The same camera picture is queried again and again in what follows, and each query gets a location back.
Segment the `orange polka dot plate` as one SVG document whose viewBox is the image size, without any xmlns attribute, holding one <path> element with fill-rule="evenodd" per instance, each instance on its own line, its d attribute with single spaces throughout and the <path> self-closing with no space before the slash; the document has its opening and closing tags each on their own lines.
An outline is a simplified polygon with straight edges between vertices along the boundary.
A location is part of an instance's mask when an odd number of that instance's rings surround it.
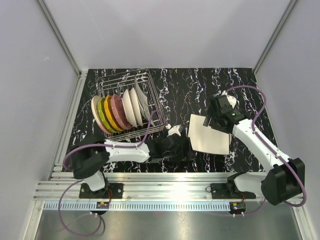
<svg viewBox="0 0 320 240">
<path fill-rule="evenodd" d="M 104 106 L 104 112 L 106 115 L 106 118 L 109 122 L 109 125 L 118 133 L 118 132 L 122 132 L 124 131 L 123 128 L 121 128 L 121 126 L 118 124 L 114 114 L 113 114 L 113 110 L 111 107 L 111 96 L 108 95 L 105 97 L 105 100 L 103 102 L 103 106 Z"/>
</svg>

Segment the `cream round plate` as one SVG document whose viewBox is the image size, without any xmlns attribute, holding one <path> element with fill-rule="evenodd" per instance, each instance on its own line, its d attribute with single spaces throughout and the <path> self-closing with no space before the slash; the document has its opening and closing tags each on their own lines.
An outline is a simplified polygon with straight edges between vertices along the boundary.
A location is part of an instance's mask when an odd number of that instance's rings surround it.
<svg viewBox="0 0 320 240">
<path fill-rule="evenodd" d="M 92 111 L 92 114 L 93 114 L 93 117 L 97 123 L 97 125 L 99 126 L 99 128 L 105 132 L 105 127 L 104 125 L 102 124 L 102 121 L 99 117 L 99 112 L 98 112 L 98 103 L 99 103 L 99 100 L 101 98 L 97 95 L 95 95 L 92 99 L 91 99 L 91 111 Z"/>
</svg>

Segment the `metal wire dish rack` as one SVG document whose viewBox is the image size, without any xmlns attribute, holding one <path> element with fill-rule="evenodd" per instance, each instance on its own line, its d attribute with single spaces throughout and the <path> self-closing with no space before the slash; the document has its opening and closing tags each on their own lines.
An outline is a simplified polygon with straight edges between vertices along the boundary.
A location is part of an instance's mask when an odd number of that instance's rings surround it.
<svg viewBox="0 0 320 240">
<path fill-rule="evenodd" d="M 166 119 L 163 108 L 160 104 L 160 98 L 157 93 L 151 73 L 147 68 L 135 69 L 126 72 L 120 72 L 108 76 L 102 76 L 97 79 L 98 95 L 107 97 L 117 94 L 123 96 L 126 90 L 140 88 L 147 97 L 147 106 L 150 113 L 157 111 L 152 116 L 152 124 L 148 127 L 149 120 L 143 118 L 142 126 L 132 127 L 120 133 L 112 135 L 105 133 L 109 140 L 120 142 L 136 137 L 143 137 L 146 132 L 152 134 L 161 131 L 166 125 Z"/>
</svg>

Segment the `aluminium frame post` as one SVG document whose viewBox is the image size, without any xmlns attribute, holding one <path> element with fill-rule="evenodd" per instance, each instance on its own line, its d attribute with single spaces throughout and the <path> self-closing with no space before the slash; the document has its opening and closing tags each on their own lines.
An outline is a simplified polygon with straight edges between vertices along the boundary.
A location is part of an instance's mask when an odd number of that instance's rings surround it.
<svg viewBox="0 0 320 240">
<path fill-rule="evenodd" d="M 265 48 L 263 49 L 256 65 L 253 68 L 253 74 L 256 75 L 260 70 L 261 66 L 263 65 L 266 57 L 268 56 L 269 52 L 271 51 L 273 45 L 275 44 L 277 38 L 279 37 L 283 27 L 285 26 L 286 22 L 288 21 L 291 13 L 293 12 L 294 8 L 296 7 L 299 0 L 290 0 L 281 15 L 275 29 L 273 30 Z"/>
<path fill-rule="evenodd" d="M 68 47 L 47 3 L 45 0 L 36 0 L 35 1 L 42 12 L 46 22 L 48 23 L 52 33 L 54 34 L 59 46 L 61 47 L 65 57 L 67 58 L 68 62 L 70 63 L 73 71 L 75 72 L 77 78 L 80 78 L 82 75 L 82 69 L 79 67 L 79 65 L 76 62 L 76 59 L 74 58 L 73 54 L 70 51 L 70 48 Z"/>
</svg>

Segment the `pink polka dot plate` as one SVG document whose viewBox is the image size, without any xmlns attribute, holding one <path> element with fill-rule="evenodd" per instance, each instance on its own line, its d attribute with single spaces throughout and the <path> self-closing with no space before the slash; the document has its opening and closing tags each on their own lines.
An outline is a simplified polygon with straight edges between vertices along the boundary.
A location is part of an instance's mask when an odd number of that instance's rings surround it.
<svg viewBox="0 0 320 240">
<path fill-rule="evenodd" d="M 110 100 L 112 113 L 116 122 L 123 130 L 130 130 L 132 125 L 128 122 L 123 106 L 123 101 L 118 94 L 113 94 Z"/>
</svg>

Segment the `left aluminium frame post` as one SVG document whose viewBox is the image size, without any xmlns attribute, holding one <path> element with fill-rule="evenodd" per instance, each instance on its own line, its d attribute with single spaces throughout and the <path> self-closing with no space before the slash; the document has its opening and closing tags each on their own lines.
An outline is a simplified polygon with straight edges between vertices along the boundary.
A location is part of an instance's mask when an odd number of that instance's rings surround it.
<svg viewBox="0 0 320 240">
<path fill-rule="evenodd" d="M 48 23 L 52 33 L 54 34 L 59 46 L 61 47 L 65 57 L 67 58 L 68 62 L 70 63 L 73 71 L 75 72 L 77 78 L 80 78 L 82 75 L 82 69 L 79 67 L 79 65 L 76 62 L 76 59 L 74 58 L 73 54 L 70 51 L 70 48 L 68 47 L 47 3 L 45 0 L 36 0 L 35 1 L 42 12 L 46 22 Z"/>
</svg>

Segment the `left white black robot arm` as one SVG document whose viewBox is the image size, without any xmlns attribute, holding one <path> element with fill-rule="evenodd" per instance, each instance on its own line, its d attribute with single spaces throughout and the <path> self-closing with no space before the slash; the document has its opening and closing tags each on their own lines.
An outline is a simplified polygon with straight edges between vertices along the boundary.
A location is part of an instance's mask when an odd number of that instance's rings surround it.
<svg viewBox="0 0 320 240">
<path fill-rule="evenodd" d="M 190 162 L 195 158 L 190 139 L 173 134 L 145 139 L 141 142 L 116 142 L 92 138 L 93 142 L 77 145 L 64 157 L 65 169 L 73 172 L 76 180 L 82 180 L 97 199 L 107 195 L 108 181 L 103 173 L 106 163 L 136 162 L 155 164 L 162 160 L 174 163 Z"/>
</svg>

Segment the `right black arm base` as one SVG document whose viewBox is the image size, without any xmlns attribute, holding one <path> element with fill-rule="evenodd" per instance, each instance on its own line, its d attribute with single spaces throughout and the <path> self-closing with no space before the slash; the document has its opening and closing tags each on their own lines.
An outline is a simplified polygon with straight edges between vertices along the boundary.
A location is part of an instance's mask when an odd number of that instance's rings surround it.
<svg viewBox="0 0 320 240">
<path fill-rule="evenodd" d="M 235 190 L 228 183 L 211 183 L 209 188 L 210 190 L 208 192 L 211 194 L 211 198 L 214 200 L 253 200 L 257 198 L 254 193 Z"/>
</svg>

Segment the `green polka dot plate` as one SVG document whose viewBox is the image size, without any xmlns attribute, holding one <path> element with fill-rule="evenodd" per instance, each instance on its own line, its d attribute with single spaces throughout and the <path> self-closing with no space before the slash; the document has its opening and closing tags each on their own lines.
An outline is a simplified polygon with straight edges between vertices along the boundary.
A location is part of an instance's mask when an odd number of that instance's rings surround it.
<svg viewBox="0 0 320 240">
<path fill-rule="evenodd" d="M 105 113 L 105 108 L 104 108 L 104 101 L 105 98 L 102 97 L 99 101 L 98 101 L 98 105 L 97 105 L 97 109 L 98 109 L 98 115 L 100 117 L 100 120 L 102 122 L 102 124 L 104 125 L 104 127 L 111 132 L 112 134 L 116 133 L 116 130 L 111 126 L 111 124 L 109 123 L 106 113 Z"/>
</svg>

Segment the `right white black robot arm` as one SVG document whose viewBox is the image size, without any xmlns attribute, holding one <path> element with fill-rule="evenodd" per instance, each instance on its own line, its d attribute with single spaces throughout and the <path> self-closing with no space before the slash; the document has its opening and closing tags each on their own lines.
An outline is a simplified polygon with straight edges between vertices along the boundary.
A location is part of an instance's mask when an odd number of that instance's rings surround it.
<svg viewBox="0 0 320 240">
<path fill-rule="evenodd" d="M 203 125 L 232 134 L 240 140 L 258 159 L 266 173 L 265 177 L 249 172 L 228 177 L 226 192 L 229 197 L 237 199 L 243 193 L 259 194 L 276 206 L 302 194 L 298 206 L 306 203 L 304 162 L 300 158 L 291 158 L 272 144 L 245 111 L 234 109 L 227 95 L 209 101 Z"/>
</svg>

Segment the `white square plate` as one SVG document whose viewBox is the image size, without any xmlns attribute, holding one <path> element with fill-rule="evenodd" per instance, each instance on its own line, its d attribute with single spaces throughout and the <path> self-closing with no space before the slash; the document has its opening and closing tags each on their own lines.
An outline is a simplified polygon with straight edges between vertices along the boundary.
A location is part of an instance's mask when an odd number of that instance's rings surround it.
<svg viewBox="0 0 320 240">
<path fill-rule="evenodd" d="M 188 137 L 194 151 L 212 154 L 229 155 L 230 135 L 209 126 L 204 126 L 204 116 L 191 114 L 188 128 Z"/>
<path fill-rule="evenodd" d="M 144 92 L 140 88 L 136 76 L 134 76 L 134 87 L 135 87 L 135 91 L 136 91 L 137 98 L 138 98 L 140 112 L 142 113 L 142 116 L 147 121 L 149 121 L 150 120 L 150 111 L 149 111 L 149 106 L 148 106 L 148 97 L 144 94 Z"/>
</svg>

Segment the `floral patterned brown plate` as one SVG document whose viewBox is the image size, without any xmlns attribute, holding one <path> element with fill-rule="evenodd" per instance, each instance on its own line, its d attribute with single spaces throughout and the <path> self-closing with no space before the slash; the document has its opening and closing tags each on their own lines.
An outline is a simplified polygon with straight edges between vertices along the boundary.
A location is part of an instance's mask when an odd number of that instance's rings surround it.
<svg viewBox="0 0 320 240">
<path fill-rule="evenodd" d="M 131 100 L 136 123 L 138 126 L 142 127 L 143 126 L 143 119 L 142 119 L 142 115 L 141 115 L 141 111 L 140 111 L 138 97 L 137 97 L 137 94 L 136 94 L 136 91 L 134 88 L 132 88 L 129 91 L 129 96 L 130 96 L 130 100 Z"/>
</svg>

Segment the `aluminium mounting rail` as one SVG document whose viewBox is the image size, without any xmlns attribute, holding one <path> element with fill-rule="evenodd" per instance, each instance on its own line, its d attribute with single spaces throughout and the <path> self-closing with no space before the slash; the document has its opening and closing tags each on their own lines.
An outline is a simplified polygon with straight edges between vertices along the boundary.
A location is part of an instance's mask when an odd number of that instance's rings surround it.
<svg viewBox="0 0 320 240">
<path fill-rule="evenodd" d="M 203 202 L 212 199 L 209 191 L 211 183 L 224 183 L 230 172 L 107 172 L 110 183 L 123 184 L 123 201 L 155 202 Z M 56 163 L 47 181 L 39 181 L 33 200 L 58 200 L 72 183 L 72 172 L 64 171 L 62 164 Z"/>
</svg>

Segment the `black marble pattern mat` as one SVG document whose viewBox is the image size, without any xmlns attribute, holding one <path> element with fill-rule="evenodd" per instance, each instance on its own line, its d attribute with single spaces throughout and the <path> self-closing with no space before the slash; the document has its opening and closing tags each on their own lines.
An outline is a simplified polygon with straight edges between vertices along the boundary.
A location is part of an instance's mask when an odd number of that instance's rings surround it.
<svg viewBox="0 0 320 240">
<path fill-rule="evenodd" d="M 82 95 L 70 135 L 68 146 L 72 148 L 92 135 L 103 132 L 93 119 L 91 99 L 98 94 L 97 79 L 120 73 L 119 68 L 90 69 L 84 83 Z M 204 116 L 207 101 L 222 91 L 231 89 L 238 105 L 246 109 L 256 126 L 272 142 L 275 136 L 266 111 L 263 111 L 262 96 L 250 68 L 152 68 L 151 77 L 167 121 L 172 125 L 188 127 L 190 115 Z M 247 149 L 232 138 L 229 155 L 212 155 L 198 152 L 193 161 L 139 164 L 136 162 L 108 163 L 106 173 L 205 173 L 205 172 L 261 172 L 263 166 Z"/>
</svg>

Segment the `right aluminium frame post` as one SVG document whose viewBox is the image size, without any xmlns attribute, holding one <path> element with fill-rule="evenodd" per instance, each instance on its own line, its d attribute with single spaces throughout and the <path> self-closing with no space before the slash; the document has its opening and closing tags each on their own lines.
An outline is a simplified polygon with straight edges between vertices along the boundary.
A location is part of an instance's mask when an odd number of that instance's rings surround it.
<svg viewBox="0 0 320 240">
<path fill-rule="evenodd" d="M 253 74 L 256 75 L 260 70 L 261 66 L 263 65 L 266 57 L 268 56 L 269 52 L 271 51 L 273 45 L 275 44 L 277 38 L 279 37 L 283 27 L 285 26 L 286 22 L 288 21 L 291 13 L 293 12 L 294 8 L 296 7 L 299 0 L 290 0 L 281 15 L 275 29 L 273 30 L 265 48 L 263 49 L 256 65 L 253 68 Z"/>
</svg>

